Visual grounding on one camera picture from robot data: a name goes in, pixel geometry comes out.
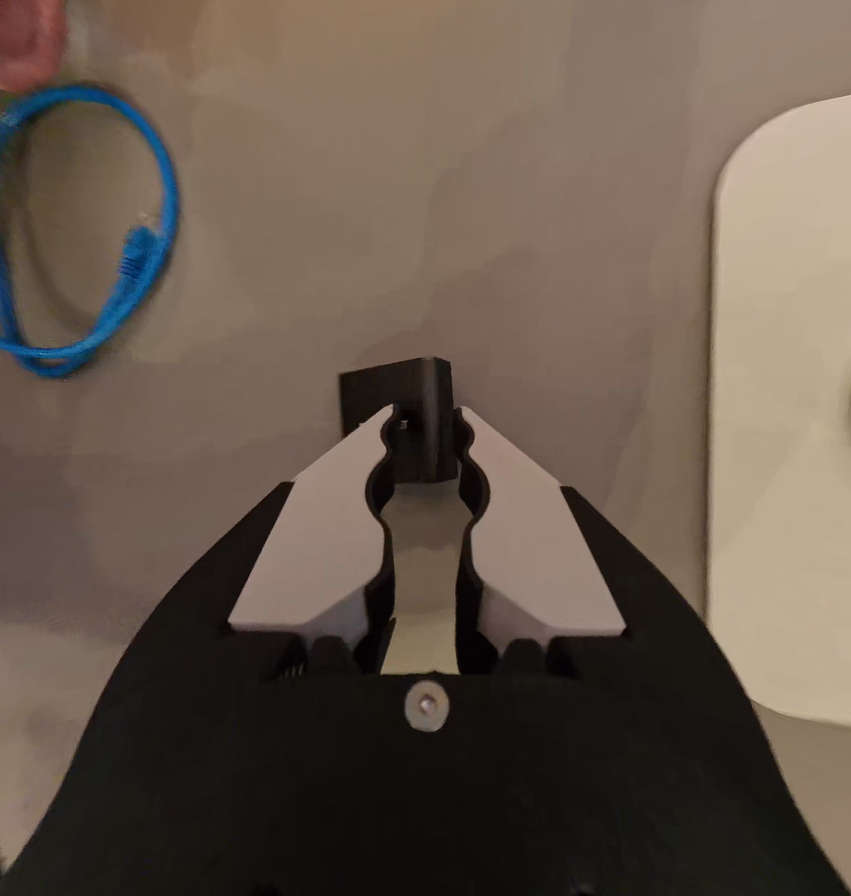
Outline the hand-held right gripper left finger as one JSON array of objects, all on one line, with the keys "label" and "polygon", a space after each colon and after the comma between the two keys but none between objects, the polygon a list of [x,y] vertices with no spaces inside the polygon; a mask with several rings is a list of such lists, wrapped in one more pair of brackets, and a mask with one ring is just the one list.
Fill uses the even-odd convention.
[{"label": "hand-held right gripper left finger", "polygon": [[238,632],[287,633],[306,649],[338,638],[364,673],[384,664],[395,569],[383,510],[394,494],[388,405],[287,484],[285,502],[234,605]]}]

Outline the person's left hand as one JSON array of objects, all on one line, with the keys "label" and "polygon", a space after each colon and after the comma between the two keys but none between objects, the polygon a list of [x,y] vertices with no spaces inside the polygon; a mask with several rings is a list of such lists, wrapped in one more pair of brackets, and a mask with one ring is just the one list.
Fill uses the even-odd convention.
[{"label": "person's left hand", "polygon": [[67,39],[64,1],[0,1],[0,91],[20,94],[50,84]]}]

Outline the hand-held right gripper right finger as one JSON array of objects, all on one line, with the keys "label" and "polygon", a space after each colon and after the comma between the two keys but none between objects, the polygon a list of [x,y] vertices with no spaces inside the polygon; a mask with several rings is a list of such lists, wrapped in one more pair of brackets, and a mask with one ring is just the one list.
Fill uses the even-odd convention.
[{"label": "hand-held right gripper right finger", "polygon": [[455,410],[459,495],[470,511],[455,583],[461,674],[515,642],[617,637],[626,623],[562,484],[469,408]]}]

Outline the black ethernet port block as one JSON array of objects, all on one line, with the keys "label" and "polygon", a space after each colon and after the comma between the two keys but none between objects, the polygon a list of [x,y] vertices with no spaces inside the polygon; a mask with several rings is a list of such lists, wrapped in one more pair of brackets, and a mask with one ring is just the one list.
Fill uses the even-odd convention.
[{"label": "black ethernet port block", "polygon": [[398,408],[389,438],[397,485],[433,485],[457,477],[449,361],[418,357],[342,373],[339,396],[343,435],[384,407]]}]

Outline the white stand with wooden board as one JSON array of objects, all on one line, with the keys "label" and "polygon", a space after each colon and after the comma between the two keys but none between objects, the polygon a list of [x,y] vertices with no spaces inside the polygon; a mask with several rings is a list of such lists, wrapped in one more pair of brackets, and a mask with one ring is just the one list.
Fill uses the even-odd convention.
[{"label": "white stand with wooden board", "polygon": [[851,94],[718,179],[707,622],[747,694],[851,727]]}]

